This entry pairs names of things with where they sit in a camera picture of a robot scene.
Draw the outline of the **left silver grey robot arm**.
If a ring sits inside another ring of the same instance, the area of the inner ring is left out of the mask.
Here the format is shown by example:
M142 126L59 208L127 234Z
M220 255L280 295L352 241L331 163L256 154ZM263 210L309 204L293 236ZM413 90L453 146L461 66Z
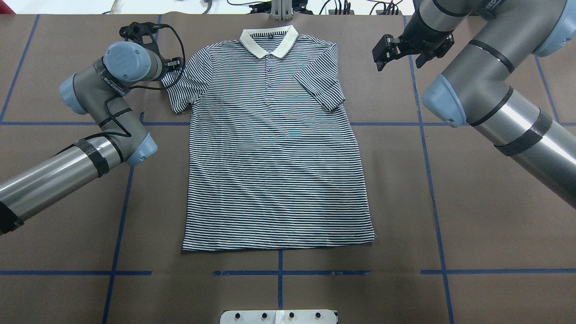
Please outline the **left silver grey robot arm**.
M113 43L93 66L59 87L75 113L89 114L99 132L80 138L36 166L1 181L1 233L57 203L89 182L127 163L136 166L157 152L157 144L124 100L140 81L158 81L184 66L183 58L161 56L154 35L168 28L152 22L121 27L124 41Z

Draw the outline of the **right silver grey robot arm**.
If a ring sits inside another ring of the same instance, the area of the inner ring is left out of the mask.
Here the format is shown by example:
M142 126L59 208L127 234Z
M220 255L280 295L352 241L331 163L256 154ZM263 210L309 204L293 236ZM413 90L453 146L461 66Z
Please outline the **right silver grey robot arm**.
M417 68L444 57L471 13L484 27L424 92L424 106L451 127L474 127L574 207L575 136L507 82L529 55L547 57L574 39L573 0L423 0L399 37L374 46L377 70L407 55Z

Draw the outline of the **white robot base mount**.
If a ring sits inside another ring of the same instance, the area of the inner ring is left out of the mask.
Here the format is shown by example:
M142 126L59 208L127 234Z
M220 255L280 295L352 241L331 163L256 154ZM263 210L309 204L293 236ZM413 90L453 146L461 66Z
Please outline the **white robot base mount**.
M225 311L220 324L338 324L337 311L308 310L237 310Z

